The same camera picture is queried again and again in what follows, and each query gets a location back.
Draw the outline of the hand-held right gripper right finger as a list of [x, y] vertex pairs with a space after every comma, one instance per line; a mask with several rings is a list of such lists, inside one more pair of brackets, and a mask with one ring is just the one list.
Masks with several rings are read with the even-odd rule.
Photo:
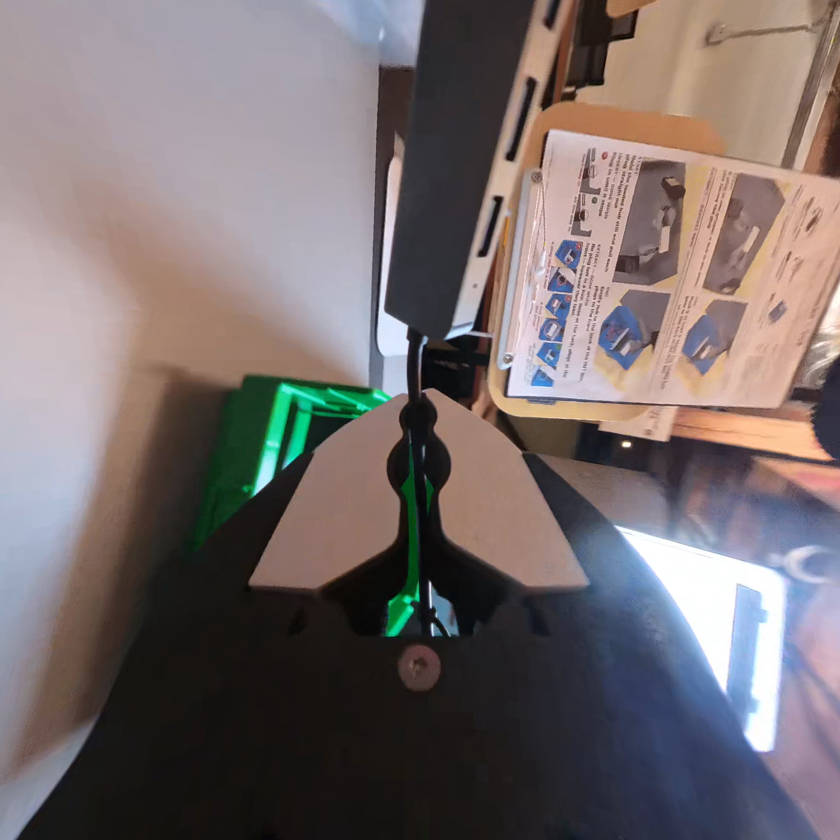
[[444, 536], [532, 592], [576, 592], [589, 580], [523, 454], [502, 432], [436, 390], [434, 431], [450, 471], [439, 492]]

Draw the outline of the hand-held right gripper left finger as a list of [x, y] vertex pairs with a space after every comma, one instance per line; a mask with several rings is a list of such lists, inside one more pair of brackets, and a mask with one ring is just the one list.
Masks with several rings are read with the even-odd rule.
[[258, 590], [315, 592], [398, 540], [401, 502], [387, 459], [403, 437], [398, 395], [318, 446], [249, 579]]

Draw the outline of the thin black rod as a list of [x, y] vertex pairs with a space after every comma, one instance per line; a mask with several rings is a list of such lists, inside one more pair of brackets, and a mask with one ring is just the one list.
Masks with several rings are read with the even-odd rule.
[[385, 312], [470, 331], [573, 2], [425, 2]]

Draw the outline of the green plastic crate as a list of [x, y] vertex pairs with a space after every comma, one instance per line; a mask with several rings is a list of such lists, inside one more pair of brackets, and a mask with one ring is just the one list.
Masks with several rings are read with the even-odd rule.
[[194, 545], [182, 583], [205, 613], [258, 594], [318, 596], [337, 603], [355, 633], [396, 636], [419, 596], [413, 447], [402, 439], [387, 459], [401, 502], [398, 540], [319, 591], [258, 590], [249, 579], [298, 488], [314, 450], [342, 427], [391, 400], [372, 389], [251, 374], [228, 398]]

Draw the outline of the bright lit screen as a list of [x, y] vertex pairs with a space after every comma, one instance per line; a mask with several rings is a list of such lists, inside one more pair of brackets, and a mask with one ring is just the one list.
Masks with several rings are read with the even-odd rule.
[[754, 751], [774, 750], [787, 584], [776, 571], [619, 528], [687, 620]]

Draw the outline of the clear clip bar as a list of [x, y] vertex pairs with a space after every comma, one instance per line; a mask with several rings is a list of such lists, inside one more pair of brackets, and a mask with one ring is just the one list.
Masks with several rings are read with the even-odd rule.
[[510, 248], [510, 265], [498, 342], [497, 364], [510, 369], [524, 324], [536, 297], [547, 254], [543, 170], [525, 171]]

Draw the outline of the printed instruction sheet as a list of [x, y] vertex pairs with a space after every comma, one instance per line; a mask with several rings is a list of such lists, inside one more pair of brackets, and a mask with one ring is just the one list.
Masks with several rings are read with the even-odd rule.
[[838, 180], [552, 130], [506, 396], [772, 409], [838, 282]]

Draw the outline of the wooden board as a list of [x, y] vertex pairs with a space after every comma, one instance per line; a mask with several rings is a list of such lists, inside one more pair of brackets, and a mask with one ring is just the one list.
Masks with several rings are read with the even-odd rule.
[[507, 205], [505, 226], [500, 231], [497, 252], [487, 284], [487, 297], [490, 302], [489, 325], [493, 332], [490, 339], [490, 362], [484, 380], [488, 399], [499, 412], [511, 417], [592, 424], [630, 421], [647, 411], [648, 406], [575, 401], [560, 401], [552, 405], [543, 405], [507, 397], [504, 394], [505, 376], [497, 366], [497, 355], [518, 216], [518, 195], [525, 171], [541, 162], [544, 137], [552, 130], [716, 156], [723, 156], [726, 147], [718, 131], [706, 121], [679, 115], [596, 106], [577, 101], [560, 102], [542, 111], [525, 139], [523, 156], [514, 182], [514, 196]]

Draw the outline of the black box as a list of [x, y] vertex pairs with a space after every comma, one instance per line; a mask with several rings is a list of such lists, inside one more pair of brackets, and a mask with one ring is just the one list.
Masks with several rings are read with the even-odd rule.
[[561, 99], [574, 99], [584, 88], [605, 85], [606, 59], [612, 43], [635, 37], [638, 10], [610, 17], [607, 1], [582, 1], [576, 14], [570, 60]]

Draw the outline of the metal frame bar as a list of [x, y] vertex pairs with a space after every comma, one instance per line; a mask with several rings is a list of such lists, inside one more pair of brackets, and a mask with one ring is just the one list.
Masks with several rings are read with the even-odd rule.
[[781, 167], [789, 171], [804, 169], [833, 86], [838, 67], [838, 2], [826, 2], [826, 16], [818, 31], [820, 37], [781, 159]]

